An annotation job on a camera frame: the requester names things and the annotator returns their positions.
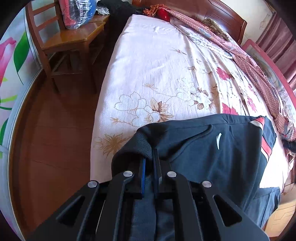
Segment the floral wardrobe sliding door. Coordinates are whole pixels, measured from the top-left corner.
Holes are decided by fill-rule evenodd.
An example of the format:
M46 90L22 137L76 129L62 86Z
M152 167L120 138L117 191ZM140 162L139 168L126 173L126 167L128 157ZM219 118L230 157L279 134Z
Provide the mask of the floral wardrobe sliding door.
M11 202L9 158L16 121L41 69L25 9L21 9L1 38L1 212L21 240L24 237Z

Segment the wooden chair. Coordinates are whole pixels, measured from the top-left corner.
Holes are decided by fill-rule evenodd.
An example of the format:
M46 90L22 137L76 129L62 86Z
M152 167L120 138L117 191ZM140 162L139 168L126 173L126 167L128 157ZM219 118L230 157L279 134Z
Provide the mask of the wooden chair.
M50 9L55 10L55 16L37 25L35 16ZM97 92L93 64L104 46L104 27L109 16L95 15L90 20L90 23L75 30L68 30L63 22L58 1L53 1L53 3L37 9L33 9L30 1L25 6L25 13L30 35L37 48L39 59L47 80L52 82L55 92L59 92L55 77L71 75L86 77L91 83L92 91ZM44 42L40 32L54 22L58 23L59 32Z

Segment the dusky pink curtain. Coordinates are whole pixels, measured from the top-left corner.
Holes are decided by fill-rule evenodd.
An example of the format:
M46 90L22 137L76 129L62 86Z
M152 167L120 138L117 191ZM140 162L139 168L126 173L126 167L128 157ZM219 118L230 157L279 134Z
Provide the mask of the dusky pink curtain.
M274 62L295 91L295 38L279 14L273 15L256 44Z

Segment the plastic bag with clothes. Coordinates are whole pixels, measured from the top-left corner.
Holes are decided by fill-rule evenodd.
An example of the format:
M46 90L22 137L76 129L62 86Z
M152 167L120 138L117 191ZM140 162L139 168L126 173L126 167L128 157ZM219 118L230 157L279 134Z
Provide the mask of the plastic bag with clothes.
M63 22L67 29L78 29L89 23L96 11L95 0L59 0Z

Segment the wooden headboard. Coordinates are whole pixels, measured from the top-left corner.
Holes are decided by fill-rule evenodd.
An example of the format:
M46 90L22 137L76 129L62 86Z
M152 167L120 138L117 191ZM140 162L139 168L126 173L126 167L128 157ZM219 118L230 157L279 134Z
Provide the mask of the wooden headboard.
M164 4L195 20L207 18L216 21L238 43L243 41L247 22L233 9L219 0L132 0L134 6L151 6Z

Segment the dark navy sport pants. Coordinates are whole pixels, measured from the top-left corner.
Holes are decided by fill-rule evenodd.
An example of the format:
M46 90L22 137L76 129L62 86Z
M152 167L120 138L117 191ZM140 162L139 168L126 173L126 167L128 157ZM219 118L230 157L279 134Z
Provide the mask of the dark navy sport pants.
M215 114L191 120L151 123L137 130L114 155L112 175L146 161L147 189L133 206L129 240L174 240L173 204L155 204L153 155L189 181L210 181L259 227L277 209L280 189L260 188L276 133L265 116Z

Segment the black clothes pile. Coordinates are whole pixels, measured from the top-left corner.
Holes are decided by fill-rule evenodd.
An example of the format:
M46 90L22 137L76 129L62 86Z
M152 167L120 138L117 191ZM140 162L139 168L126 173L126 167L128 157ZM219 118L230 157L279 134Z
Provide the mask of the black clothes pile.
M144 8L134 6L128 1L101 0L97 2L97 6L107 8L112 25L121 30L123 30L123 28L125 27L130 16L144 14Z

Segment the pink bed guard rail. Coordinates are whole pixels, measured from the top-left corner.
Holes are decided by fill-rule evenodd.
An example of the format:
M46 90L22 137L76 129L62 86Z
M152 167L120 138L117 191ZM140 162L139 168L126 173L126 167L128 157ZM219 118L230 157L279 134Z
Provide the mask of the pink bed guard rail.
M287 102L290 101L295 106L295 95L289 86L284 75L267 54L255 44L251 39L248 39L242 46L242 49L251 56L257 65L262 69L267 76L269 82L277 90L281 98Z

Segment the red pillow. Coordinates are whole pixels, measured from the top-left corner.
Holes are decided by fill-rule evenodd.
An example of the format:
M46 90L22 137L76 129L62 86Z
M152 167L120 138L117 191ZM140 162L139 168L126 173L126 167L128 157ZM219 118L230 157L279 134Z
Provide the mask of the red pillow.
M158 9L156 15L159 19L170 22L170 14L165 9Z

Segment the bed with floral sheet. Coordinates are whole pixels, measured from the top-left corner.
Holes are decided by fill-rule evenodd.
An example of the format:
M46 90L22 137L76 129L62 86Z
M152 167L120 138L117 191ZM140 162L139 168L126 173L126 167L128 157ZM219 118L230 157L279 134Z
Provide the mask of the bed with floral sheet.
M270 116L263 92L230 53L178 19L132 15L102 84L90 178L111 179L113 156L138 128L217 113Z

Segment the red patterned quilt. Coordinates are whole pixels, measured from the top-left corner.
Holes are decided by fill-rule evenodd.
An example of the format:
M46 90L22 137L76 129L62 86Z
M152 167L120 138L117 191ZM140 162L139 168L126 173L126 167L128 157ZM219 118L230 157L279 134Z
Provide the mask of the red patterned quilt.
M157 10L159 9L163 9L172 16L175 16L177 19L200 32L224 50L230 52L237 66L248 76L253 85L260 92L261 97L264 99L266 106L273 117L275 126L278 132L282 135L283 139L289 142L295 141L295 125L284 113L280 95L276 91L275 87L270 84L261 68L244 50L242 50L241 47L218 37L201 22L196 21L178 11L170 9L163 4L151 5L148 9L144 10L144 14L147 16L155 16Z

